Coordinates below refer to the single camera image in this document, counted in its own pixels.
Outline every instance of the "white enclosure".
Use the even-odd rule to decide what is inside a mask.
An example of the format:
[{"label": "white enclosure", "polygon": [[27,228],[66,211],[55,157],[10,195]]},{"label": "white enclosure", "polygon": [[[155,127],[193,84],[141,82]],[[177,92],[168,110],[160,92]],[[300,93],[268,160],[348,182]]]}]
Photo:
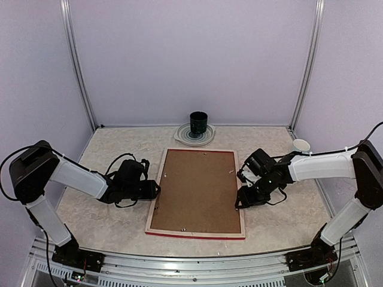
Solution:
[{"label": "white enclosure", "polygon": [[71,1],[90,102],[105,126],[287,126],[315,1]]},{"label": "white enclosure", "polygon": [[[197,110],[286,127],[313,151],[354,145],[383,120],[382,19],[379,0],[1,1],[0,160],[40,139],[76,160],[101,125],[182,124]],[[383,154],[383,128],[372,142]],[[321,184],[335,213],[356,192]],[[55,206],[62,187],[48,189]],[[371,286],[382,221],[378,209],[355,231]],[[0,229],[0,285],[17,286],[38,233],[3,196]]]}]

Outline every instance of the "beige table surface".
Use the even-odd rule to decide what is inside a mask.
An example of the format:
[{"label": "beige table surface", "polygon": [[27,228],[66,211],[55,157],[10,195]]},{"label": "beige table surface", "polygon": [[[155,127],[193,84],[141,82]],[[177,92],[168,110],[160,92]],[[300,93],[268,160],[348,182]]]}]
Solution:
[{"label": "beige table surface", "polygon": [[[176,127],[97,129],[80,163],[105,173],[118,155],[132,152],[138,160],[150,161],[149,178],[156,179],[165,148],[185,147],[176,142]],[[205,148],[235,149],[239,164],[257,148],[269,155],[288,153],[291,137],[283,127],[217,127],[214,140]],[[116,170],[123,159],[116,162]],[[175,239],[144,233],[150,202],[118,209],[79,191],[67,188],[58,214],[81,247],[124,254],[169,257],[204,257],[255,254],[310,244],[330,217],[314,181],[289,185],[288,199],[276,206],[245,209],[246,239]],[[272,193],[272,202],[282,199]],[[131,203],[123,200],[121,205]]]}]

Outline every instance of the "metal corner post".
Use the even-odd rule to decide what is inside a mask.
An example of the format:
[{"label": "metal corner post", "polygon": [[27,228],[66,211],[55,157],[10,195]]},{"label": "metal corner post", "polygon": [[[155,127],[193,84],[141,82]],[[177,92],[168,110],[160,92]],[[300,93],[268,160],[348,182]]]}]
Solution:
[{"label": "metal corner post", "polygon": [[71,9],[69,6],[69,0],[60,0],[61,13],[63,17],[63,24],[66,33],[66,40],[68,42],[69,54],[71,55],[71,60],[77,80],[78,87],[80,89],[81,100],[83,101],[84,109],[93,132],[97,129],[97,121],[95,113],[93,112],[92,105],[87,94],[85,87],[83,73],[81,71],[80,61],[78,59],[78,53],[76,48],[76,42],[74,37],[72,19],[71,19]]},{"label": "metal corner post", "polygon": [[314,67],[315,55],[317,53],[317,47],[319,43],[319,35],[322,26],[323,12],[324,12],[324,1],[317,0],[317,6],[315,9],[314,25],[312,27],[312,34],[310,40],[309,54],[306,61],[305,71],[303,73],[303,80],[300,85],[299,96],[295,106],[293,118],[291,119],[290,129],[295,131],[298,124],[300,113],[303,108],[303,103],[307,94],[307,89],[310,82],[312,68]]}]

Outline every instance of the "wooden frame border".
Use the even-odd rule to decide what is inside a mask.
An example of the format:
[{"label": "wooden frame border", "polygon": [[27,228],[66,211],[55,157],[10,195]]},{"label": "wooden frame border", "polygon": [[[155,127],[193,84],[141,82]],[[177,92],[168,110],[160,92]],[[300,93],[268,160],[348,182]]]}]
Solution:
[{"label": "wooden frame border", "polygon": [[[234,153],[235,172],[239,170],[238,166],[238,155],[233,149],[204,149],[204,148],[166,148],[163,152],[160,167],[157,176],[157,182],[160,184],[163,167],[165,165],[166,156],[169,150],[182,150],[182,151],[217,151],[217,152],[232,152]],[[240,189],[241,182],[238,178],[237,187]],[[151,221],[153,219],[154,208],[156,207],[156,200],[152,200],[149,208],[148,220],[145,226],[145,234],[166,236],[166,237],[178,237],[178,238],[189,238],[189,239],[218,239],[218,240],[244,240],[245,239],[245,215],[244,210],[239,209],[239,225],[241,233],[200,233],[200,232],[187,232],[187,231],[171,231],[171,230],[160,230],[150,228]]]}]

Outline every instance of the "red wire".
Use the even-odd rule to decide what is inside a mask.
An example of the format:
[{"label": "red wire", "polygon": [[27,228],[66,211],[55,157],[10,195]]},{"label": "red wire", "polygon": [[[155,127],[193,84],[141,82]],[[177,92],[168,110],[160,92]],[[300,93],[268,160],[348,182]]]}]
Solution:
[{"label": "red wire", "polygon": [[86,271],[85,271],[85,269],[86,269],[86,259],[85,259],[85,262],[84,262],[84,277],[83,277],[83,280],[85,279],[85,275],[86,275]]},{"label": "red wire", "polygon": [[329,258],[329,260],[330,260],[330,271],[329,272],[331,272],[333,270],[333,261],[331,258]]}]

